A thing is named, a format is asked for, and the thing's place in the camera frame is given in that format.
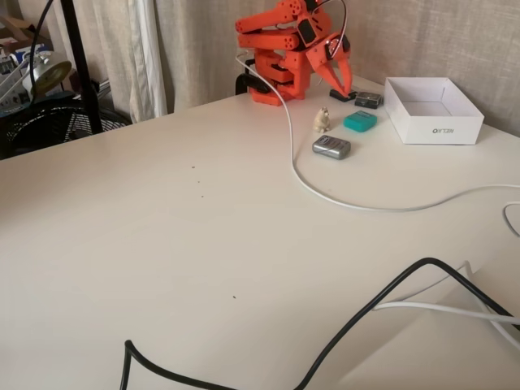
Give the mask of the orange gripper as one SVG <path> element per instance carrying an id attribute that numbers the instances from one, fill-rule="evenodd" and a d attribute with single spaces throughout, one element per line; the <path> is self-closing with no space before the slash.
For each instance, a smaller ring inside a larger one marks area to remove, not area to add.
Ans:
<path id="1" fill-rule="evenodd" d="M 350 49 L 350 42 L 345 35 L 333 33 L 306 51 L 312 69 L 342 97 L 351 92 L 353 83 Z M 343 84 L 333 69 L 332 60 L 338 63 Z"/>

